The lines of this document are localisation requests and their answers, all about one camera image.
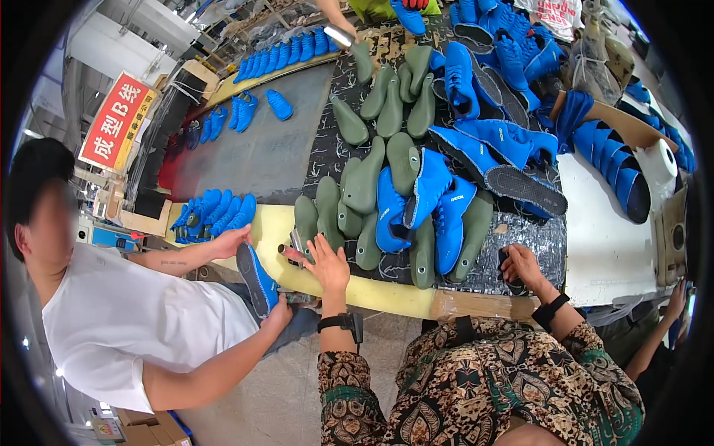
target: red glove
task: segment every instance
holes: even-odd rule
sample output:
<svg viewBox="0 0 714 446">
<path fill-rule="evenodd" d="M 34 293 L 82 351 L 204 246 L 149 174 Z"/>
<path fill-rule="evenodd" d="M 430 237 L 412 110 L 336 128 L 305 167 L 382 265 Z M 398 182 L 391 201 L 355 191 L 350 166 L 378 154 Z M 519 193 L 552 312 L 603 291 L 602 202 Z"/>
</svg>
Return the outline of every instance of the red glove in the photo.
<svg viewBox="0 0 714 446">
<path fill-rule="evenodd" d="M 429 0 L 402 0 L 402 4 L 407 9 L 418 11 L 420 9 L 426 8 L 426 6 L 429 4 Z"/>
</svg>

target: patterned blouse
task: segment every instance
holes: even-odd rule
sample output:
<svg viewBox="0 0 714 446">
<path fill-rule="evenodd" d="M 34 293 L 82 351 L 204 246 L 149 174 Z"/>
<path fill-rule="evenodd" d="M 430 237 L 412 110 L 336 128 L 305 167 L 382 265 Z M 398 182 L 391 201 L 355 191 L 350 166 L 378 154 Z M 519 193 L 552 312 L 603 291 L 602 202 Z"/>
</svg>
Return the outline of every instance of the patterned blouse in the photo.
<svg viewBox="0 0 714 446">
<path fill-rule="evenodd" d="M 583 322 L 559 343 L 501 318 L 473 318 L 476 341 L 454 346 L 456 324 L 415 339 L 396 376 L 388 420 L 360 355 L 318 358 L 323 445 L 490 445 L 511 416 L 568 445 L 628 445 L 644 419 L 635 384 Z"/>
</svg>

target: white t-shirt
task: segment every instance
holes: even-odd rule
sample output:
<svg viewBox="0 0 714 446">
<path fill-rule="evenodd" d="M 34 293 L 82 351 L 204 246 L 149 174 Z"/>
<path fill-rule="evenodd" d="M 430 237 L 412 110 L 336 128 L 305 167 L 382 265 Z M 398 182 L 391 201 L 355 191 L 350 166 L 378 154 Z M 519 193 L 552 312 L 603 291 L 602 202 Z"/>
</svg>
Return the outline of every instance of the white t-shirt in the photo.
<svg viewBox="0 0 714 446">
<path fill-rule="evenodd" d="M 537 16 L 559 39 L 572 42 L 573 28 L 585 28 L 580 19 L 583 3 L 580 0 L 515 0 L 516 8 L 526 9 Z"/>
<path fill-rule="evenodd" d="M 110 405 L 153 412 L 144 361 L 189 372 L 258 330 L 246 304 L 218 283 L 191 282 L 77 243 L 42 309 L 52 358 L 69 384 Z"/>
</svg>

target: grey pants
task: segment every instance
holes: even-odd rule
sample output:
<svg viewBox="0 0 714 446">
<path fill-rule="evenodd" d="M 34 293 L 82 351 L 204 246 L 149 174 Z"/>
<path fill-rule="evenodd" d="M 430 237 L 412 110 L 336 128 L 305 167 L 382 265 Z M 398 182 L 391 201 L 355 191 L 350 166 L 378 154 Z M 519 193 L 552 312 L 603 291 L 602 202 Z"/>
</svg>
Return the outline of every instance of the grey pants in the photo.
<svg viewBox="0 0 714 446">
<path fill-rule="evenodd" d="M 246 286 L 246 284 L 222 283 L 221 285 L 228 288 L 230 291 L 233 291 L 235 294 L 237 294 L 238 297 L 243 299 L 243 302 L 246 304 L 246 307 L 248 307 L 248 311 L 252 314 L 253 319 L 256 320 L 258 326 L 260 327 L 261 322 L 263 320 L 258 317 L 258 313 L 256 313 L 256 309 L 253 307 L 251 299 L 247 297 L 250 294 L 248 293 L 248 287 Z M 302 308 L 294 304 L 290 305 L 290 308 L 293 311 L 293 318 L 290 319 L 290 323 L 288 324 L 288 326 L 285 327 L 285 329 L 280 333 L 278 339 L 276 339 L 273 345 L 271 345 L 268 351 L 266 351 L 266 354 L 263 356 L 263 358 L 272 353 L 275 353 L 281 347 L 293 342 L 294 340 L 298 340 L 300 338 L 310 336 L 313 333 L 317 333 L 317 324 L 320 322 L 321 319 L 319 314 L 315 313 L 309 308 Z"/>
</svg>

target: black smartwatch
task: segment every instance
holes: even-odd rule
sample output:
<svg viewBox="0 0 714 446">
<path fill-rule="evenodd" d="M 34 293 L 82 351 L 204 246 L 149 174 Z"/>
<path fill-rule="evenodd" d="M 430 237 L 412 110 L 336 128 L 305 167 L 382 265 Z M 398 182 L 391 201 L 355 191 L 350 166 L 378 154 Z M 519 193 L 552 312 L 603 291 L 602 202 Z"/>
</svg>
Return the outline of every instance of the black smartwatch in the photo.
<svg viewBox="0 0 714 446">
<path fill-rule="evenodd" d="M 327 327 L 339 327 L 342 330 L 350 330 L 352 332 L 352 338 L 355 340 L 355 344 L 357 344 L 357 353 L 359 353 L 359 345 L 362 343 L 364 334 L 364 317 L 362 313 L 340 313 L 337 316 L 322 318 L 317 325 L 317 333 Z"/>
<path fill-rule="evenodd" d="M 569 300 L 570 298 L 567 294 L 561 294 L 557 298 L 555 298 L 553 302 L 547 305 L 541 305 L 540 307 L 536 308 L 531 317 L 541 327 L 543 327 L 546 332 L 551 333 L 553 332 L 553 329 L 550 328 L 550 322 L 555 317 L 555 312 L 558 311 L 558 309 Z"/>
</svg>

